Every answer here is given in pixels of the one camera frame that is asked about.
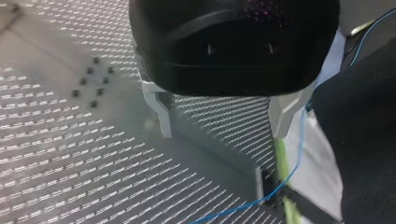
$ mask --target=metal bracket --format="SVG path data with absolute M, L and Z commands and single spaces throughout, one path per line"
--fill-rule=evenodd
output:
M 170 94 L 166 90 L 157 86 L 152 80 L 149 79 L 147 74 L 146 64 L 138 53 L 135 55 L 138 68 L 139 77 L 142 83 L 143 95 L 146 103 L 153 109 L 160 120 L 161 133 L 163 137 L 172 137 L 171 121 L 169 115 L 169 108 L 161 101 L 160 94 Z
M 294 114 L 311 98 L 316 81 L 302 91 L 272 97 L 268 110 L 273 136 L 283 138 L 288 134 Z

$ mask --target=perforated metal sheet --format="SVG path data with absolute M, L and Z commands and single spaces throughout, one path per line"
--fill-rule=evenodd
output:
M 127 24 L 122 12 L 127 1 L 43 0 L 22 5 L 93 55 L 96 48 L 104 49 L 97 52 L 124 77 L 137 81 L 132 48 L 117 46 L 119 40 L 112 42 L 114 34 L 107 33 L 114 30 L 117 15 Z M 96 27 L 101 22 L 94 18 L 108 11 L 112 16 Z M 129 28 L 120 30 L 120 36 L 123 31 L 131 37 Z M 100 38 L 102 44 L 96 43 Z M 69 103 L 32 74 L 0 67 L 0 223 L 185 223 L 246 202 L 118 129 L 112 120 Z M 282 220 L 261 206 L 213 222 Z
M 73 38 L 91 55 L 137 83 L 127 0 L 19 0 L 24 10 Z
M 123 76 L 131 77 L 133 83 L 139 82 L 127 0 L 22 2 L 28 12 L 39 15 L 61 34 L 71 36 L 90 54 L 106 59 Z M 191 119 L 197 128 L 271 173 L 275 170 L 267 98 L 176 96 L 175 103 L 183 119 Z
M 271 173 L 275 171 L 273 137 L 265 97 L 176 96 L 176 109 L 203 132 Z

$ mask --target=gray surface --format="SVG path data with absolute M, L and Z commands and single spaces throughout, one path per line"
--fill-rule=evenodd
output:
M 372 21 L 393 7 L 396 7 L 394 0 L 341 0 L 340 28 L 344 35 L 366 23 Z
M 106 63 L 45 28 L 23 17 L 0 36 L 0 223 L 177 223 L 255 199 L 254 179 L 184 137 L 164 140 L 130 77 L 102 84 Z M 282 220 L 261 206 L 216 222 Z

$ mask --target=blue wire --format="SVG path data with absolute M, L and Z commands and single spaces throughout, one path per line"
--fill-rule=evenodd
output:
M 361 47 L 364 44 L 364 41 L 366 40 L 367 35 L 384 19 L 386 19 L 388 16 L 390 16 L 392 13 L 395 12 L 395 8 L 392 9 L 391 11 L 389 11 L 388 13 L 386 13 L 385 15 L 383 15 L 382 17 L 380 17 L 378 20 L 376 20 L 373 25 L 367 30 L 366 34 L 364 34 L 363 38 L 361 39 L 361 43 L 359 44 L 358 49 L 356 50 L 356 54 L 355 57 L 353 58 L 352 62 L 349 64 L 349 67 L 352 66 L 352 64 L 354 64 L 356 62 L 356 60 L 358 59 L 359 54 L 361 53 Z
M 303 145 L 304 145 L 304 135 L 305 135 L 305 125 L 304 125 L 305 124 L 305 118 L 306 118 L 306 111 L 304 109 L 303 110 L 303 114 L 301 115 L 301 119 L 300 119 L 300 140 L 299 140 L 299 144 L 298 144 L 298 158 L 297 158 L 297 162 L 296 162 L 296 165 L 295 165 L 294 169 L 290 172 L 290 174 L 285 179 L 285 181 L 283 181 L 282 184 L 280 184 L 270 194 L 268 194 L 267 196 L 265 196 L 265 197 L 263 197 L 263 198 L 261 198 L 261 199 L 259 199 L 257 201 L 254 201 L 252 203 L 246 203 L 246 204 L 244 204 L 242 206 L 235 207 L 235 208 L 232 208 L 232 209 L 229 209 L 229 210 L 226 210 L 226 211 L 214 214 L 214 215 L 209 215 L 207 217 L 202 217 L 202 218 L 200 218 L 198 220 L 195 220 L 195 221 L 191 222 L 191 224 L 202 223 L 202 222 L 208 221 L 210 219 L 213 219 L 215 217 L 225 216 L 225 215 L 231 214 L 233 212 L 246 209 L 246 208 L 248 208 L 250 206 L 253 206 L 253 205 L 256 205 L 258 203 L 266 202 L 266 201 L 270 200 L 272 198 L 272 196 L 274 196 L 280 189 L 285 187 L 286 184 L 290 181 L 291 177 L 296 172 L 296 170 L 298 169 L 298 167 L 300 166 L 301 159 L 303 157 Z

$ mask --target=black plastic cover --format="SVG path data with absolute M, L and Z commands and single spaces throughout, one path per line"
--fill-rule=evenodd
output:
M 148 76 L 185 95 L 279 95 L 320 72 L 337 0 L 131 0 Z

